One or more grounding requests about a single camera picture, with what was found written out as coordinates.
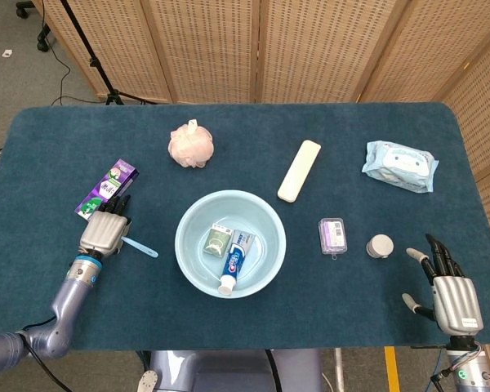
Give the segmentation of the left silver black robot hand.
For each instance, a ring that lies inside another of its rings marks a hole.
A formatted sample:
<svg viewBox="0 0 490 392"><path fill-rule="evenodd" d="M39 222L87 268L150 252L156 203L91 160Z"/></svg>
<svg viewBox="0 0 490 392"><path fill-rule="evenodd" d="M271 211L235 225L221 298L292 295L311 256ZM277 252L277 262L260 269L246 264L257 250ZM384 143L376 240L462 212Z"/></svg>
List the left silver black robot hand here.
<svg viewBox="0 0 490 392"><path fill-rule="evenodd" d="M120 251L122 236L131 226L131 218L125 214L131 196L114 196L103 202L91 215L80 238L78 252L101 260Z"/></svg>

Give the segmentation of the black tripod stand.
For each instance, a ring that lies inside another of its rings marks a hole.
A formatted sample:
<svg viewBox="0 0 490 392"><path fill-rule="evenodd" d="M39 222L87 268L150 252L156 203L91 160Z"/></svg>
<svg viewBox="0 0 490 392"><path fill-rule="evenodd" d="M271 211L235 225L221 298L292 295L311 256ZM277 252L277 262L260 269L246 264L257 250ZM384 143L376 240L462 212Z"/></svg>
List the black tripod stand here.
<svg viewBox="0 0 490 392"><path fill-rule="evenodd" d="M106 95L105 104L106 105L110 105L110 104L124 105L123 97L125 97L125 98L131 99L131 100L135 100L135 101L139 102L141 105L157 105L158 102L147 100L147 99L141 98L139 96L134 96L132 94L128 94L128 93L123 92L123 91L119 91L118 89L113 87L112 83L110 82L110 80L109 80L100 60L99 60L99 58L96 56L96 53L94 52L91 44L89 43L86 34L84 33L81 25L79 24L76 15L74 14L71 6L69 5L69 1L68 0L59 0L59 1L60 1L61 6L64 8L67 16L69 17L69 19L70 19L75 31L77 32L79 38L81 39L83 46L87 50L87 53L90 57L89 65L92 68L96 69L96 71L100 75L100 78L102 79L104 85L106 86L106 88L108 90L108 93Z"/></svg>

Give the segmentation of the purple toothpaste carton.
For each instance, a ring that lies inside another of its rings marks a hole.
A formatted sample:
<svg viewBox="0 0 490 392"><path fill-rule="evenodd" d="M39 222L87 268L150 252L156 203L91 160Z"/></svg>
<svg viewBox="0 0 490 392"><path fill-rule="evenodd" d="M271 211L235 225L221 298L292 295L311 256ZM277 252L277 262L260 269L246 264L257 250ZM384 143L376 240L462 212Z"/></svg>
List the purple toothpaste carton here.
<svg viewBox="0 0 490 392"><path fill-rule="evenodd" d="M107 203L115 196L121 196L138 175L139 171L135 167L119 159L77 205L74 212L88 221L102 203Z"/></svg>

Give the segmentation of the teal table cloth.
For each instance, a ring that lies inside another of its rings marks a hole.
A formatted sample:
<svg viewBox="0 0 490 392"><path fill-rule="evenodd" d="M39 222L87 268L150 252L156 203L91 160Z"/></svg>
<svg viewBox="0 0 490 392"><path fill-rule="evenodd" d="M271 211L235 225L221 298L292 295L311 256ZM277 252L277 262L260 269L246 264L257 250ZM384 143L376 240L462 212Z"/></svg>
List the teal table cloth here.
<svg viewBox="0 0 490 392"><path fill-rule="evenodd" d="M189 120L212 134L203 168L168 153ZM294 203L277 196L301 143L321 145ZM384 140L430 152L434 192L417 194L362 173L366 145ZM490 344L490 228L452 111L440 103L334 105L82 105L21 111L0 159L0 334L48 319L85 220L75 207L119 159L130 187L130 247L106 260L72 344L78 350L262 349L437 345L445 335L412 314L403 292L430 305L430 285L406 255L432 234L479 296ZM202 196L240 189L278 213L287 253L274 280L249 297L202 293L181 273L176 227ZM347 252L321 252L319 222L344 221ZM394 250L366 252L377 234Z"/></svg>

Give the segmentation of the cream rectangular case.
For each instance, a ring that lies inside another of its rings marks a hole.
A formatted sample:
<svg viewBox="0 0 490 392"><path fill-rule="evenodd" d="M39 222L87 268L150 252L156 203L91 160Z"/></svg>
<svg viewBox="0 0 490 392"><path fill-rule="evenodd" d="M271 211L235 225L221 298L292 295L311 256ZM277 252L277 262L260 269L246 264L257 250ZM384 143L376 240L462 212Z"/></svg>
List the cream rectangular case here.
<svg viewBox="0 0 490 392"><path fill-rule="evenodd" d="M296 201L320 150L321 145L312 140L304 140L301 143L282 184L278 188L278 198L287 203Z"/></svg>

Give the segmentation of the light blue wet wipes pack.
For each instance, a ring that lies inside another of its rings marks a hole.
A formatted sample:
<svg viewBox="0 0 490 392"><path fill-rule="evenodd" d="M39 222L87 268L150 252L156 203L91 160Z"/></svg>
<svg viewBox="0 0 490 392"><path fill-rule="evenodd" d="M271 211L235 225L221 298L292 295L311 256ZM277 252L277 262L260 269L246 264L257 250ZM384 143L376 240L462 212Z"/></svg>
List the light blue wet wipes pack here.
<svg viewBox="0 0 490 392"><path fill-rule="evenodd" d="M439 161L430 152L384 140L370 141L366 149L362 173L413 193L434 192Z"/></svg>

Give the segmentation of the small white jar grey lid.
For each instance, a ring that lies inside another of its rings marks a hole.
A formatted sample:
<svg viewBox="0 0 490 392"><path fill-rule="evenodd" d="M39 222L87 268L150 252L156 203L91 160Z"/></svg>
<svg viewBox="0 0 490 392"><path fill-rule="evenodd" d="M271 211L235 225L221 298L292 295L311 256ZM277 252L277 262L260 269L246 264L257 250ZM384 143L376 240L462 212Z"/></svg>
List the small white jar grey lid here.
<svg viewBox="0 0 490 392"><path fill-rule="evenodd" d="M394 250L392 239L385 234L377 234L366 245L367 254L375 259L387 258Z"/></svg>

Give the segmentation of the light blue plastic basin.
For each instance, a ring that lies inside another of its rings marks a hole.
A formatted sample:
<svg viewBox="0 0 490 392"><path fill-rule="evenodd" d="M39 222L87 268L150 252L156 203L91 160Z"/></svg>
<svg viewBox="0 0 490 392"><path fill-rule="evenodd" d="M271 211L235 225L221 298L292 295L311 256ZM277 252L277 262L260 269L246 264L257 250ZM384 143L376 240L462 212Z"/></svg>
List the light blue plastic basin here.
<svg viewBox="0 0 490 392"><path fill-rule="evenodd" d="M213 224L255 235L230 296L221 295L218 287L232 239L222 257L203 251ZM225 299L250 296L266 287L280 271L286 247L285 229L275 210L241 190L222 190L200 198L181 218L175 237L176 259L184 276L201 292Z"/></svg>

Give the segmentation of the black office chair base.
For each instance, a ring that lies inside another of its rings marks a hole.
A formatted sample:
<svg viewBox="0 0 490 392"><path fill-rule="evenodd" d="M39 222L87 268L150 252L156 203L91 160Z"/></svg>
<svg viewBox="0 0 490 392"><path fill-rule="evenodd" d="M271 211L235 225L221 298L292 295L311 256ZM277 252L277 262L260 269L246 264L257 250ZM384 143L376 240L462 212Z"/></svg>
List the black office chair base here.
<svg viewBox="0 0 490 392"><path fill-rule="evenodd" d="M19 1L16 3L16 16L25 20L29 17L29 9L34 9L36 6L34 5L32 0ZM42 28L37 36L37 49L41 52L48 52L49 45L47 43L47 37L51 29L49 25L45 22L45 19L42 19Z"/></svg>

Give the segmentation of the clear box of purple floss picks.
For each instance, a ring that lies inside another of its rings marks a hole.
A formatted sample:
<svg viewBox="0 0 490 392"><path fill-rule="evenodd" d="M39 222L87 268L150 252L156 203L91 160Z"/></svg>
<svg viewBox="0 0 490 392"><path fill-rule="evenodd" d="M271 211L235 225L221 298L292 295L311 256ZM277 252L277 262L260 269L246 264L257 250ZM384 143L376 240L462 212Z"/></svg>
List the clear box of purple floss picks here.
<svg viewBox="0 0 490 392"><path fill-rule="evenodd" d="M341 218L323 218L318 223L321 252L333 260L347 252L344 221Z"/></svg>

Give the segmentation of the woven wooden folding screen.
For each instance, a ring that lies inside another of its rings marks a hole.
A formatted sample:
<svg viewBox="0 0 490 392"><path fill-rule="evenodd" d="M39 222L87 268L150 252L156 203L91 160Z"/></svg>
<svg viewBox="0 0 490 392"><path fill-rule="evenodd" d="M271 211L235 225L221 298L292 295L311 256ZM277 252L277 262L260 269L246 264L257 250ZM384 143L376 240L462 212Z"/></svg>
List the woven wooden folding screen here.
<svg viewBox="0 0 490 392"><path fill-rule="evenodd" d="M113 87L168 104L441 101L490 223L490 0L68 0ZM33 0L94 94L59 0Z"/></svg>

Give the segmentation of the small green soap box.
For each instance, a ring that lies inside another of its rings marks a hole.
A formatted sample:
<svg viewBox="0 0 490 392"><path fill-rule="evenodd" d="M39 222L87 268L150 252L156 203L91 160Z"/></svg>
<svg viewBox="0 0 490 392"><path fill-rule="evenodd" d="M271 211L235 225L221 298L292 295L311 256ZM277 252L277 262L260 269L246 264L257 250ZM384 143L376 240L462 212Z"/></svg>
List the small green soap box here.
<svg viewBox="0 0 490 392"><path fill-rule="evenodd" d="M222 257L232 239L233 232L226 226L213 224L203 245L203 251L212 256Z"/></svg>

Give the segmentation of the pink mesh bath sponge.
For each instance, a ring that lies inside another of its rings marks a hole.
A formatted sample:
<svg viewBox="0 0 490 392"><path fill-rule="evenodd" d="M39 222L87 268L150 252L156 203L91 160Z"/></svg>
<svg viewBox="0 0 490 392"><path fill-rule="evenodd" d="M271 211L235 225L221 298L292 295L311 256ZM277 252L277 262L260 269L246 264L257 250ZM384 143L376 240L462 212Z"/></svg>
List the pink mesh bath sponge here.
<svg viewBox="0 0 490 392"><path fill-rule="evenodd" d="M182 167L203 168L214 154L212 134L191 119L171 132L167 150Z"/></svg>

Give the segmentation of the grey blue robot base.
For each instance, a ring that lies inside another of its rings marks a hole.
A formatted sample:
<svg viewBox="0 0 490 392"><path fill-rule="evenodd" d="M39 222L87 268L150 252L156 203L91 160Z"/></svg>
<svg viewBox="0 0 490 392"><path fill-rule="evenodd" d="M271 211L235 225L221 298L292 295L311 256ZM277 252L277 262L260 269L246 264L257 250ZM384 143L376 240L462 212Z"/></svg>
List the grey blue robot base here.
<svg viewBox="0 0 490 392"><path fill-rule="evenodd" d="M137 392L323 392L317 349L156 350Z"/></svg>

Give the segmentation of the blue white toothpaste tube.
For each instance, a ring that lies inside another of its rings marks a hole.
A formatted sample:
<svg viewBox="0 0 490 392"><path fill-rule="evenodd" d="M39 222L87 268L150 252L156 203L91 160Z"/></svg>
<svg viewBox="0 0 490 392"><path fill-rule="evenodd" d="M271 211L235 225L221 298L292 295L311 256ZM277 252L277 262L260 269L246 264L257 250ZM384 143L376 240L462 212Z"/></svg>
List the blue white toothpaste tube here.
<svg viewBox="0 0 490 392"><path fill-rule="evenodd" d="M220 277L218 292L221 295L230 296L232 294L243 262L245 261L254 240L254 234L241 230L236 230L234 232Z"/></svg>

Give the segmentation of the light blue toothbrush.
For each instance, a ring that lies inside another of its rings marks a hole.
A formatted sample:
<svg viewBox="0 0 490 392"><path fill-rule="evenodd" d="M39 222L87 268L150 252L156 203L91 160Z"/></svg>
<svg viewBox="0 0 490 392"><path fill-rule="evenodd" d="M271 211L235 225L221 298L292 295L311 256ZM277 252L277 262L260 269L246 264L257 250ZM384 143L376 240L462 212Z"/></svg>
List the light blue toothbrush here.
<svg viewBox="0 0 490 392"><path fill-rule="evenodd" d="M150 256L152 258L158 258L158 253L154 249L152 249L150 247L147 247L147 246L145 246L142 243L138 243L136 240L133 240L131 238L128 238L127 236L122 236L121 237L121 240L125 244L127 244L127 245L129 245L131 247L134 247L136 250L144 253L147 256Z"/></svg>

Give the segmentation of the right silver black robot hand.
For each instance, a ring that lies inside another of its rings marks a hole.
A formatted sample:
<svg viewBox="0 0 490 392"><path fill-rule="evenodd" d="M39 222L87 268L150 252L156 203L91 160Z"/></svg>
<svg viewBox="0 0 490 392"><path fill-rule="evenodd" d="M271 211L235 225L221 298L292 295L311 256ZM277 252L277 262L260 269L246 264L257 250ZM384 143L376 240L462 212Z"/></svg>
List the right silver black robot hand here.
<svg viewBox="0 0 490 392"><path fill-rule="evenodd" d="M408 248L406 253L419 263L427 277L433 307L425 307L404 293L403 303L414 314L437 323L448 336L476 336L483 330L483 317L472 279L466 277L448 248L431 234L425 236L432 256Z"/></svg>

